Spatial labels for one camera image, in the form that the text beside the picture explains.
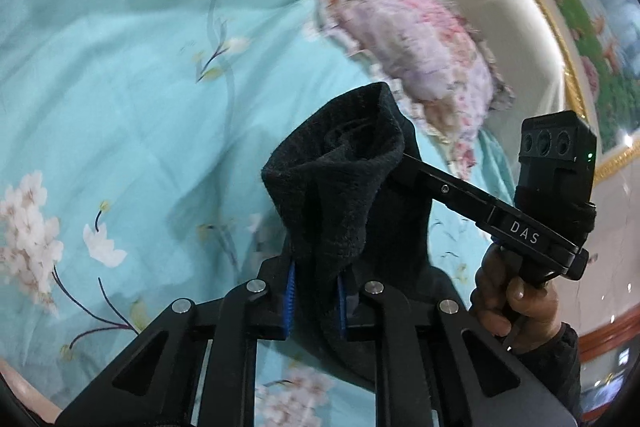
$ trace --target black sleeve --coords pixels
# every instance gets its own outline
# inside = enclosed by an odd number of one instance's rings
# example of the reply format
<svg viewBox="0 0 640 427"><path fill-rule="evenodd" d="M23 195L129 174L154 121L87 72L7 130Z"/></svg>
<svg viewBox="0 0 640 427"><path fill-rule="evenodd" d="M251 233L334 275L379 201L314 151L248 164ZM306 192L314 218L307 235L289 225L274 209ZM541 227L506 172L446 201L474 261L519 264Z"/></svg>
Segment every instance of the black sleeve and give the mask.
<svg viewBox="0 0 640 427"><path fill-rule="evenodd" d="M562 324L558 334L538 349L517 355L520 362L574 415L580 423L580 360L578 334Z"/></svg>

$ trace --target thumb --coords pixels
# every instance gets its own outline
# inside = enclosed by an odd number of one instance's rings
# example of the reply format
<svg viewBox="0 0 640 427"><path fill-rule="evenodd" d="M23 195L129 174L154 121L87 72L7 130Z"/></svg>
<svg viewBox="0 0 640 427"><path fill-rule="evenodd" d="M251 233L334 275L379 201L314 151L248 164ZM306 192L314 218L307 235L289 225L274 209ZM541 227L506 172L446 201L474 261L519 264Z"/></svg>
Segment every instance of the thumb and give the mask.
<svg viewBox="0 0 640 427"><path fill-rule="evenodd" d="M507 286L507 300L513 311L541 322L553 320L558 311L557 295L546 288L535 288L520 277L511 279Z"/></svg>

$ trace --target person's hand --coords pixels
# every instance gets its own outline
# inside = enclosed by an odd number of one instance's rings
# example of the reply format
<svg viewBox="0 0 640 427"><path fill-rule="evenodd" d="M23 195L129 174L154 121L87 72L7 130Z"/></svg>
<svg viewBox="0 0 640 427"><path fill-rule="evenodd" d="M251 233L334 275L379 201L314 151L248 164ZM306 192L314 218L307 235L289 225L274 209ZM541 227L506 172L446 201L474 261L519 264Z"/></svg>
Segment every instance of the person's hand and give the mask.
<svg viewBox="0 0 640 427"><path fill-rule="evenodd" d="M542 346L562 327L558 318L558 293L553 283L538 289L520 277L513 277L500 256L500 247L491 245L476 272L470 312L492 335L506 337L511 331L511 323L502 315L505 302L515 312L530 317L513 342L516 353Z"/></svg>

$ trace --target metal bolt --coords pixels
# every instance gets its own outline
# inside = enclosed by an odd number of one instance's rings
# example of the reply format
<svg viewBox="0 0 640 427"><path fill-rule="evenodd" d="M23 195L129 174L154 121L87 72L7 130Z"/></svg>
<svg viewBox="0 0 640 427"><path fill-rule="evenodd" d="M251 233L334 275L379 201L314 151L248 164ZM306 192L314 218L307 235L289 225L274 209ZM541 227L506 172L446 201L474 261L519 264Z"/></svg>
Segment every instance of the metal bolt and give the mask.
<svg viewBox="0 0 640 427"><path fill-rule="evenodd" d="M176 313L186 313L191 309L191 301L189 299L178 299L171 305L171 309Z"/></svg>
<svg viewBox="0 0 640 427"><path fill-rule="evenodd" d="M252 279L246 284L246 288L251 293L260 293L261 291L264 291L265 288L267 288L267 283L262 279Z"/></svg>
<svg viewBox="0 0 640 427"><path fill-rule="evenodd" d="M382 293L384 289L385 289L385 285L383 285L382 282L378 282L378 281L369 281L364 285L364 291L366 291L367 293L371 293L373 295Z"/></svg>
<svg viewBox="0 0 640 427"><path fill-rule="evenodd" d="M458 306L458 303L452 301L451 299L444 299L444 301L440 303L440 311L448 315L454 315L458 313L459 309L460 307Z"/></svg>

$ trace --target pink floral pillow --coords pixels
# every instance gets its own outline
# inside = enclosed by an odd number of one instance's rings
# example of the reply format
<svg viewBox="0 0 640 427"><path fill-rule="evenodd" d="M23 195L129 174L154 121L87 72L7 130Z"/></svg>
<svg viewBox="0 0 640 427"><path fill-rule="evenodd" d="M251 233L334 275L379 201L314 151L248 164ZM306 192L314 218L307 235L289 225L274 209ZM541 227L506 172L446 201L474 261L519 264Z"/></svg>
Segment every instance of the pink floral pillow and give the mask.
<svg viewBox="0 0 640 427"><path fill-rule="evenodd" d="M388 82L414 122L444 145L452 170L468 179L473 146L490 108L513 91L486 43L442 0L320 0L321 26Z"/></svg>

